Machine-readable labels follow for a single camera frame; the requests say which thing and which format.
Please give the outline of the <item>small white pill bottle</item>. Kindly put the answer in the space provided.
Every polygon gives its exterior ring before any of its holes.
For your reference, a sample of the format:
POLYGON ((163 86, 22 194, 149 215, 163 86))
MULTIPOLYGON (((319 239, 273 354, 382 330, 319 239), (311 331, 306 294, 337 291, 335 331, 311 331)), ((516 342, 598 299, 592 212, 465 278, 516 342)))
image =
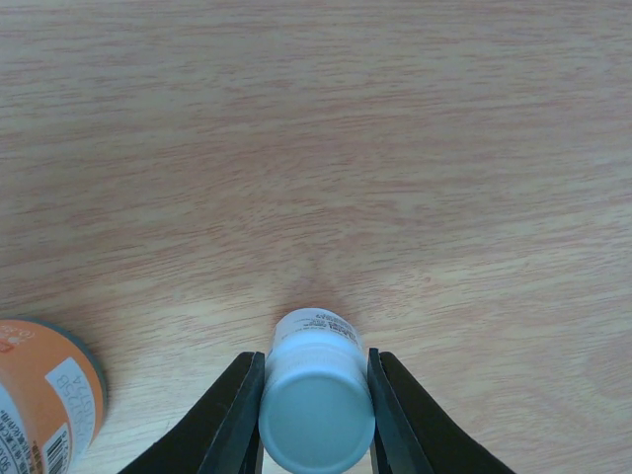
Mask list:
POLYGON ((322 308, 276 324, 266 360, 259 433, 290 473, 344 473, 368 451, 375 417, 356 328, 322 308))

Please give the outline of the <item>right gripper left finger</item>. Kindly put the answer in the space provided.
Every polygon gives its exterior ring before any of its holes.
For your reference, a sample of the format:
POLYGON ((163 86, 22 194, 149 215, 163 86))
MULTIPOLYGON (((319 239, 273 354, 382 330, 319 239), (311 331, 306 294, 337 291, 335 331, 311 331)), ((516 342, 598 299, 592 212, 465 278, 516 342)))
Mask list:
POLYGON ((183 418, 120 474, 260 473, 265 355, 243 352, 183 418))

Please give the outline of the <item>orange pill bottle grey cap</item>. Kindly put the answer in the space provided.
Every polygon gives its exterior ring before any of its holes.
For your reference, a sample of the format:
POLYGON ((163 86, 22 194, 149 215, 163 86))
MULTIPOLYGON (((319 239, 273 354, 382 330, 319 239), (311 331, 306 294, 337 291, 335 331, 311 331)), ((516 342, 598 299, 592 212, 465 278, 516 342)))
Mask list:
POLYGON ((1 471, 67 473, 107 411, 107 383, 87 346, 33 318, 1 320, 1 471))

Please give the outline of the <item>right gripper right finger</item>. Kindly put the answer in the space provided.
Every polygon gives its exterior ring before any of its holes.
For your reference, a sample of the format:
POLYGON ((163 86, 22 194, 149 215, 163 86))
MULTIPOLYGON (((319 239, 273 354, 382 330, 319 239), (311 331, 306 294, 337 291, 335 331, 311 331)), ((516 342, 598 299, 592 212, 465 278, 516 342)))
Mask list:
POLYGON ((394 354, 371 348, 367 380, 375 415, 374 473, 514 474, 467 434, 394 354))

